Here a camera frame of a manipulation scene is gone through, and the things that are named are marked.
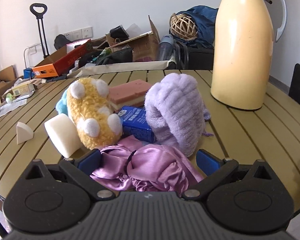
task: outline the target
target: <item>yellow thermos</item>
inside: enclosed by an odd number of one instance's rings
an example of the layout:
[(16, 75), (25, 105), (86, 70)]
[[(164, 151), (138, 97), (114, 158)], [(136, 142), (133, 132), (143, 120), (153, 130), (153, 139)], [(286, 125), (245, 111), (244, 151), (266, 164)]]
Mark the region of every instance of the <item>yellow thermos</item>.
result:
[[(281, 0), (283, 21), (287, 6)], [(211, 95), (221, 103), (242, 110), (261, 108), (272, 59), (274, 32), (263, 0), (222, 0), (216, 18)]]

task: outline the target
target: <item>light blue plush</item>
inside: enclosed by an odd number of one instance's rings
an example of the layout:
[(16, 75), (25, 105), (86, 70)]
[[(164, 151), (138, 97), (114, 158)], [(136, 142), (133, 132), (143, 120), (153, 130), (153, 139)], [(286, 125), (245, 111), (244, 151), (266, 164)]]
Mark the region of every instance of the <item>light blue plush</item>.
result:
[(58, 114), (68, 115), (67, 89), (63, 92), (61, 99), (56, 104), (56, 110), (58, 111)]

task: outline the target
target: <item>purple satin fabric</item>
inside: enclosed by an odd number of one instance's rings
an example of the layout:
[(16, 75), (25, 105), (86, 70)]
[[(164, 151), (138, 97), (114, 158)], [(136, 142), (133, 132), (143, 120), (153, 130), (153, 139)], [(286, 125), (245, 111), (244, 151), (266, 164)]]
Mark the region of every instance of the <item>purple satin fabric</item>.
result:
[[(133, 151), (136, 152), (128, 162)], [(203, 180), (178, 149), (167, 145), (142, 146), (133, 135), (120, 140), (118, 145), (103, 148), (101, 153), (102, 165), (90, 177), (109, 189), (176, 191), (180, 195)]]

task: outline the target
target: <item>dark blue bag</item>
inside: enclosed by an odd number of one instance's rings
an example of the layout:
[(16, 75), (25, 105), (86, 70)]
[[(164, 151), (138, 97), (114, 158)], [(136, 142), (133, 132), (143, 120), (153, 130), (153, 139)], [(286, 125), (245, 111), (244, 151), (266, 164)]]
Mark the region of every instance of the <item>dark blue bag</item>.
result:
[(173, 35), (171, 32), (170, 34), (174, 39), (181, 41), (189, 47), (197, 48), (197, 43), (199, 43), (204, 48), (213, 49), (217, 12), (218, 9), (205, 5), (194, 6), (187, 11), (178, 12), (177, 15), (184, 13), (192, 17), (198, 29), (198, 37), (194, 40), (186, 41), (176, 35)]

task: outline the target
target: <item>baseboard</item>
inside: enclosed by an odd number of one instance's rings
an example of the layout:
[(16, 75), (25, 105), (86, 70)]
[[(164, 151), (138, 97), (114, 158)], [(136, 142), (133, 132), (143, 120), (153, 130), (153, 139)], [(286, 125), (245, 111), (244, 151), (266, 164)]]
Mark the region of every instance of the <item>baseboard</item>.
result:
[(273, 76), (269, 76), (269, 82), (279, 88), (281, 91), (283, 91), (285, 94), (289, 94), (290, 87), (288, 87), (286, 84), (282, 83), (281, 81), (277, 80)]

